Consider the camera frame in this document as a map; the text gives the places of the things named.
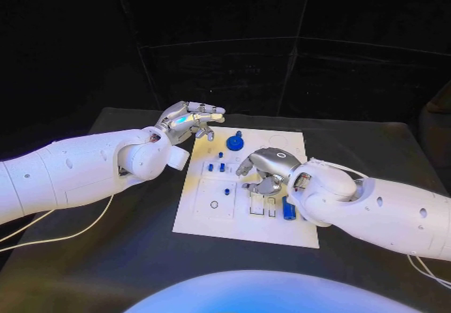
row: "white circle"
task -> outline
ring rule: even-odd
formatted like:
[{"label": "white circle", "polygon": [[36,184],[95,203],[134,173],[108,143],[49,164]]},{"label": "white circle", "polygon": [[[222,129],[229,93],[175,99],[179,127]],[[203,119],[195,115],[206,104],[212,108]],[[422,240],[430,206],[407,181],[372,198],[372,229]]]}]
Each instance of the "white circle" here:
[{"label": "white circle", "polygon": [[280,149],[284,149],[288,145],[288,140],[284,136],[281,135],[274,135],[271,138],[270,138],[270,145],[274,147],[274,148],[280,148]]}]

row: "silver robotic hand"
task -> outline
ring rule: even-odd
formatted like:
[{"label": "silver robotic hand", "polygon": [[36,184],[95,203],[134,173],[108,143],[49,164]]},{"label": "silver robotic hand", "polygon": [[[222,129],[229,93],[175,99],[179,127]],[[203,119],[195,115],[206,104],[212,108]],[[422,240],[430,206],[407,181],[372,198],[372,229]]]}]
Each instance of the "silver robotic hand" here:
[{"label": "silver robotic hand", "polygon": [[283,189],[283,184],[288,183],[291,174],[300,165],[299,159],[287,151],[278,148],[257,150],[241,163],[237,175],[245,176],[255,166],[264,180],[260,184],[244,184],[242,188],[265,196],[277,194]]},{"label": "silver robotic hand", "polygon": [[166,133],[173,145],[189,139],[192,133],[196,133],[198,138],[208,135],[212,141],[215,133],[206,123],[222,123],[225,112],[209,104],[179,101],[163,112],[156,127]]}]

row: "dark background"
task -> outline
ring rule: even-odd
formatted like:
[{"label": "dark background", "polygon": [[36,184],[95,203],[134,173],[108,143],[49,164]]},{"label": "dark background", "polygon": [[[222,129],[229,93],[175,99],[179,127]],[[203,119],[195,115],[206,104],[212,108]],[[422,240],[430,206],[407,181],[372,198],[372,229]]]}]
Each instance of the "dark background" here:
[{"label": "dark background", "polygon": [[6,0],[0,12],[3,160],[87,134],[105,107],[179,100],[405,122],[422,142],[420,111],[451,80],[445,0]]}]

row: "table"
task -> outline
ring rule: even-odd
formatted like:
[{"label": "table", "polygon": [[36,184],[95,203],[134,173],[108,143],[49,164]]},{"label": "table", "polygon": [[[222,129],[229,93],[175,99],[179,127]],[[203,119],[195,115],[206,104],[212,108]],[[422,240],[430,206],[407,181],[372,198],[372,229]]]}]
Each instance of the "table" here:
[{"label": "table", "polygon": [[[91,134],[144,128],[160,114],[107,108]],[[228,115],[224,126],[301,131],[309,157],[445,194],[402,123]],[[180,147],[190,151],[193,138]],[[407,256],[335,226],[317,229],[320,249],[173,233],[186,169],[180,173],[167,167],[157,179],[116,195],[104,218],[80,237],[15,250],[0,272],[2,312],[123,312],[177,282],[239,269],[324,277],[422,311],[448,312],[450,290],[414,270]],[[22,242],[78,232],[105,204],[107,199],[59,210],[26,231]],[[427,261],[435,274],[450,278],[451,263]]]}]

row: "small blue part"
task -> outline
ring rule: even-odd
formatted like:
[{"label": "small blue part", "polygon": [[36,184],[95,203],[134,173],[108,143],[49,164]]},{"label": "small blue part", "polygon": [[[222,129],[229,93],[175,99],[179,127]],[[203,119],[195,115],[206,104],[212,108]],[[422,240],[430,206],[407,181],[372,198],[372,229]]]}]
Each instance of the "small blue part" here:
[{"label": "small blue part", "polygon": [[283,197],[284,219],[296,220],[296,207],[287,202],[287,196]]},{"label": "small blue part", "polygon": [[228,141],[225,144],[228,146],[228,149],[232,151],[238,151],[242,149],[242,147],[245,145],[245,141],[242,140],[242,132],[241,131],[237,132],[235,136],[228,138]]}]

